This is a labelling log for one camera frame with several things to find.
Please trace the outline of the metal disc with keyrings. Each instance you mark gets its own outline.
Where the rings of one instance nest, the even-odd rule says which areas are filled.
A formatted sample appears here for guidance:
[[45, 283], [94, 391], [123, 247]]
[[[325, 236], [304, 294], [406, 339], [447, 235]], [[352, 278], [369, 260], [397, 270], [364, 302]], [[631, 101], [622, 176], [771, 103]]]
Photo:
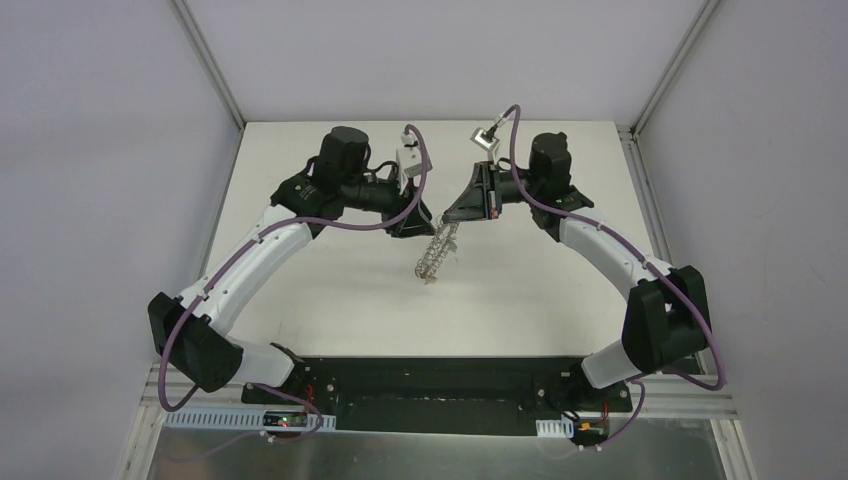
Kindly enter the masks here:
[[437, 280], [437, 273], [445, 259], [457, 250], [458, 222], [441, 223], [435, 230], [414, 268], [414, 275], [425, 284]]

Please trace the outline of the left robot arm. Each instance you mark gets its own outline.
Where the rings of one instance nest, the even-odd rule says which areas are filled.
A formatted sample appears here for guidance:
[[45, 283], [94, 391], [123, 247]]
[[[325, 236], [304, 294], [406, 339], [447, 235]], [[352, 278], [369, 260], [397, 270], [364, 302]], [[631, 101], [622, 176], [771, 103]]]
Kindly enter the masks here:
[[284, 180], [249, 232], [209, 272], [175, 296], [157, 294], [148, 305], [156, 351], [195, 390], [211, 393], [236, 383], [266, 384], [281, 404], [297, 402], [305, 378], [279, 346], [230, 334], [241, 311], [271, 276], [328, 228], [383, 231], [392, 238], [431, 236], [432, 215], [423, 189], [432, 168], [421, 132], [405, 126], [382, 178], [370, 167], [368, 135], [336, 126], [317, 155]]

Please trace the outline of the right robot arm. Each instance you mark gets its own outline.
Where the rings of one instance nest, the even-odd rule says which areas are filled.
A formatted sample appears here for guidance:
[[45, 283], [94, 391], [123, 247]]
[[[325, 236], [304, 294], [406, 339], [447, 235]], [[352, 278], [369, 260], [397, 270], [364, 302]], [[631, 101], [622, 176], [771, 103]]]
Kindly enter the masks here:
[[468, 186], [444, 212], [447, 223], [495, 220], [506, 204], [526, 203], [538, 228], [588, 261], [626, 302], [622, 333], [584, 358], [567, 384], [569, 400], [595, 408], [613, 384], [652, 374], [705, 350], [710, 329], [700, 272], [652, 260], [609, 227], [571, 182], [565, 133], [533, 138], [529, 164], [477, 162]]

